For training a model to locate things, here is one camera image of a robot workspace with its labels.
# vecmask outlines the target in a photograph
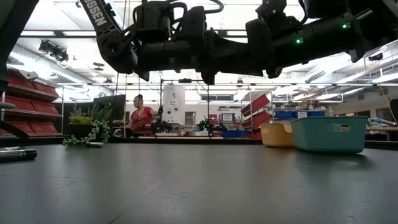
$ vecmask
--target artificial plant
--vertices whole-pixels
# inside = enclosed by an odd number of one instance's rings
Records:
[[[98,105],[94,105],[93,109],[91,109],[89,113],[82,113],[81,108],[74,108],[73,112],[70,113],[70,124],[92,125],[91,133],[81,139],[77,139],[72,135],[71,138],[63,140],[63,145],[89,144],[92,140],[96,139],[96,135],[100,132],[100,127],[103,128],[103,143],[107,143],[110,138],[109,132],[111,129],[108,123],[111,119],[112,112],[113,108],[111,105],[106,105],[102,110],[100,110]]]

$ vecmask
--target teal plastic bin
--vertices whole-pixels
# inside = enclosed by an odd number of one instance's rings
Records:
[[[295,147],[310,152],[359,153],[365,145],[366,116],[310,117],[291,122]]]

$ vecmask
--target table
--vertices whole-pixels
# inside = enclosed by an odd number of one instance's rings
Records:
[[[0,223],[398,223],[398,152],[36,146],[0,164]]]

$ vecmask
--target woman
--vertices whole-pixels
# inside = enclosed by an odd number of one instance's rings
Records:
[[[137,110],[131,114],[129,124],[126,128],[131,128],[134,131],[148,134],[152,133],[151,130],[144,131],[145,125],[151,125],[153,117],[160,116],[163,113],[162,107],[160,107],[158,112],[156,112],[150,106],[144,106],[141,94],[134,98],[134,107],[137,108]]]

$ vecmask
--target potted plant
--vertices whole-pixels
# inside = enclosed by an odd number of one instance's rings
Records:
[[[81,108],[73,109],[69,117],[70,138],[63,144],[89,144],[90,142],[108,142],[110,127],[108,125],[113,109],[111,105],[102,110],[95,105],[89,113],[82,113]]]

